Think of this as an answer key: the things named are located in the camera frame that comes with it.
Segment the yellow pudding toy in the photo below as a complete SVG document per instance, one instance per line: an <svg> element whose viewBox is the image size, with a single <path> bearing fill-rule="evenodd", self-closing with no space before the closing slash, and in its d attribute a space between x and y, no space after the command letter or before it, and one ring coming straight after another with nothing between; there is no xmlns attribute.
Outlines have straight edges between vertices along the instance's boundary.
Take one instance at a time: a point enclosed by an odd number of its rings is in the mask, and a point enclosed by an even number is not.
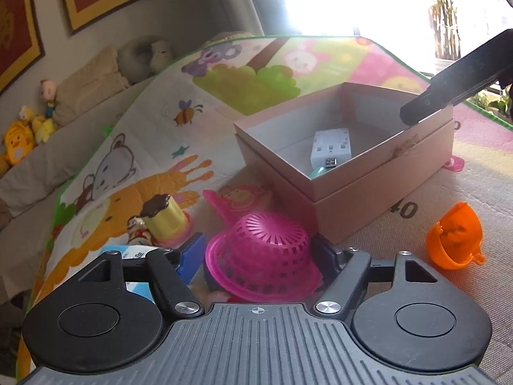
<svg viewBox="0 0 513 385"><path fill-rule="evenodd" d="M170 194L155 194L143 204L140 217L156 244L171 247L187 234L188 215Z"/></svg>

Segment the pink plastic toy basket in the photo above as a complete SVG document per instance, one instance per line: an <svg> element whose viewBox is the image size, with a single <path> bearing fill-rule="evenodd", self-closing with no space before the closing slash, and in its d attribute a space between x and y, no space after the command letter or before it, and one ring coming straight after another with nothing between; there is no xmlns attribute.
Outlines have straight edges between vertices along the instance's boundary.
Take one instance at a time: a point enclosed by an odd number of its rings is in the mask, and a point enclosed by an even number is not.
<svg viewBox="0 0 513 385"><path fill-rule="evenodd" d="M254 303L292 303L321 286L309 236L292 219L256 212L213 237L205 265L216 283L238 298Z"/></svg>

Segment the blue white cotton pad pack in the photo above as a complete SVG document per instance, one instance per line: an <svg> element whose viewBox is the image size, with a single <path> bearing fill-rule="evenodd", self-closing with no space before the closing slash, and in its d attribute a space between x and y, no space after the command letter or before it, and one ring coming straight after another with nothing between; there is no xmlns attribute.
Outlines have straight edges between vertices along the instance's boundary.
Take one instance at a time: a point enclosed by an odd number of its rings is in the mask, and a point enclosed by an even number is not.
<svg viewBox="0 0 513 385"><path fill-rule="evenodd" d="M154 302L149 288L149 275L145 266L145 256L156 249L153 246L118 245L104 246L100 253L118 252L123 260L123 279L126 289Z"/></svg>

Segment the orange plastic toy cup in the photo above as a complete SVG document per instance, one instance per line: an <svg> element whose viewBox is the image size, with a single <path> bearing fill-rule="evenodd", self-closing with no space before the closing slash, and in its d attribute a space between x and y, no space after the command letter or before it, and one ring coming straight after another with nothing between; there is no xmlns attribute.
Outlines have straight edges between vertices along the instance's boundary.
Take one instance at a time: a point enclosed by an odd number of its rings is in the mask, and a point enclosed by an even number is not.
<svg viewBox="0 0 513 385"><path fill-rule="evenodd" d="M426 235L430 259L445 270L462 270L471 263L484 265L481 222L466 202L457 202Z"/></svg>

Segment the small red figurine doll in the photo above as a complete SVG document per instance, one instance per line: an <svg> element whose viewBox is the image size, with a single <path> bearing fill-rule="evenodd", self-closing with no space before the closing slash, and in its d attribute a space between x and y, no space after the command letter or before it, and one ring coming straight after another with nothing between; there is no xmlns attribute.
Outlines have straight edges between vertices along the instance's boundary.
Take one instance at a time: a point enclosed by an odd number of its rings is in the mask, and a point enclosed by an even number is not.
<svg viewBox="0 0 513 385"><path fill-rule="evenodd" d="M143 219L138 216L130 217L127 221L128 245L152 246L152 237Z"/></svg>

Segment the pink cardboard box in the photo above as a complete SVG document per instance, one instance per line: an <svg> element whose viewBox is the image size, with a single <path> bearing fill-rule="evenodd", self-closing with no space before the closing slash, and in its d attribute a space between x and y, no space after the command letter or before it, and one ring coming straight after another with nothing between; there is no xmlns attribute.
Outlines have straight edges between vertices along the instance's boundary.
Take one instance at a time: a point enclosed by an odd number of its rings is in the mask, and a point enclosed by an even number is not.
<svg viewBox="0 0 513 385"><path fill-rule="evenodd" d="M235 123L245 163L272 186L281 209L309 234L339 243L438 172L451 157L454 113L440 109L415 125L400 109L415 94L344 82ZM349 130L352 159L313 169L320 130Z"/></svg>

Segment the white socket adapter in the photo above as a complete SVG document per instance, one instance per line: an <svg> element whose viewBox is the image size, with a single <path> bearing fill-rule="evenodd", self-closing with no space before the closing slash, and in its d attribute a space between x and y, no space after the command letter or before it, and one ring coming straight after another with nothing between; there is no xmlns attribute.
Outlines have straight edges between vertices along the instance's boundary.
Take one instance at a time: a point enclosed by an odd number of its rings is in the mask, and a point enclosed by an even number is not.
<svg viewBox="0 0 513 385"><path fill-rule="evenodd" d="M332 169L352 159L349 130L320 130L315 133L310 154L313 169Z"/></svg>

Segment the beige sofa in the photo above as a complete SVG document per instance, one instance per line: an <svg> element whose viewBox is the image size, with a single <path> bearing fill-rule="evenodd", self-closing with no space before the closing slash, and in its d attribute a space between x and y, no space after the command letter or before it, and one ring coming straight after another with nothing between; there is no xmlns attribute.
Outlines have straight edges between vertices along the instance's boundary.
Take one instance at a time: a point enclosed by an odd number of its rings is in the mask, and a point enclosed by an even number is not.
<svg viewBox="0 0 513 385"><path fill-rule="evenodd" d="M83 169L104 141L104 129L116 124L152 81L80 115L1 177L1 303L32 286L60 187Z"/></svg>

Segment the yellow duck plush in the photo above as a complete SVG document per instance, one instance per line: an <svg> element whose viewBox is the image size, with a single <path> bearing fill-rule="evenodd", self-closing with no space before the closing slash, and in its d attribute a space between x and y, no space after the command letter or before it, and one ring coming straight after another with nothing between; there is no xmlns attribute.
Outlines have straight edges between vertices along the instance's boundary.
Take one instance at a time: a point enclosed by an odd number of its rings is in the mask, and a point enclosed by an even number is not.
<svg viewBox="0 0 513 385"><path fill-rule="evenodd" d="M19 113L20 119L32 129L37 144L46 143L57 131L52 118L37 115L32 109L23 106Z"/></svg>

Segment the beige pillow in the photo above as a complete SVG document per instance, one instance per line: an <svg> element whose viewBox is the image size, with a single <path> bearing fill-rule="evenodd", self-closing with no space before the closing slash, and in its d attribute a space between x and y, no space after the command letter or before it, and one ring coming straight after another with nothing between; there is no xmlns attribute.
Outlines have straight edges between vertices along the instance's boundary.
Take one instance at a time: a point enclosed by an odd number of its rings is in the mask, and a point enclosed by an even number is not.
<svg viewBox="0 0 513 385"><path fill-rule="evenodd" d="M61 127L103 101L128 89L129 81L118 67L115 46L103 48L95 57L62 81L56 90L56 108L53 120Z"/></svg>

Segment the grey neck pillow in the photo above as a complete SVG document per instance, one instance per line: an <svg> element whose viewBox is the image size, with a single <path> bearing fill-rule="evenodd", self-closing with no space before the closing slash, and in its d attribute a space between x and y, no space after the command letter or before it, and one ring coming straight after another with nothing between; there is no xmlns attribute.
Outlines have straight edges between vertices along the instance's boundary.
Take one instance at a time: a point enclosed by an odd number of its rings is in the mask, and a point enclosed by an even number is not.
<svg viewBox="0 0 513 385"><path fill-rule="evenodd" d="M171 44L158 36L143 36L129 41L118 52L120 73L135 84L163 71L173 60Z"/></svg>

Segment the orange tiger plush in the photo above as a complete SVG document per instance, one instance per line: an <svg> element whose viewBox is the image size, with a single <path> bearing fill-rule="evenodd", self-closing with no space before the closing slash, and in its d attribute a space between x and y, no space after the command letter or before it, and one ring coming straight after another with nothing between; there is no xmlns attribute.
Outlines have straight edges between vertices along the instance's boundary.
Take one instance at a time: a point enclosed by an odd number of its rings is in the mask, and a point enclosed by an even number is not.
<svg viewBox="0 0 513 385"><path fill-rule="evenodd" d="M1 154L1 175L16 166L37 147L32 129L24 121L14 121L2 139L5 154Z"/></svg>

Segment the small doll plush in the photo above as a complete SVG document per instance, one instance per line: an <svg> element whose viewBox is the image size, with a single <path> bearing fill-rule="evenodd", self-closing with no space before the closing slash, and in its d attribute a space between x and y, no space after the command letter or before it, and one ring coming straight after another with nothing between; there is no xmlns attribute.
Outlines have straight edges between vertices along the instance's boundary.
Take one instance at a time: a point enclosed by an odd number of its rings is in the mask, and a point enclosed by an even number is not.
<svg viewBox="0 0 513 385"><path fill-rule="evenodd" d="M40 95L45 103L45 117L52 118L53 112L56 109L56 92L57 86L56 84L49 80L44 79L40 82Z"/></svg>

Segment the red gold framed picture left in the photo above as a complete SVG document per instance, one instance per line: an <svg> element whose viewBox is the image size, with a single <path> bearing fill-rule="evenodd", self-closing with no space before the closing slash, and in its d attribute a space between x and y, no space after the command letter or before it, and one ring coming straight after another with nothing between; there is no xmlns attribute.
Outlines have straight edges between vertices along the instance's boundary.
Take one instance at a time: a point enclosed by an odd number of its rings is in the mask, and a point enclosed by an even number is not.
<svg viewBox="0 0 513 385"><path fill-rule="evenodd" d="M44 57L34 0L0 0L0 90L5 93Z"/></svg>

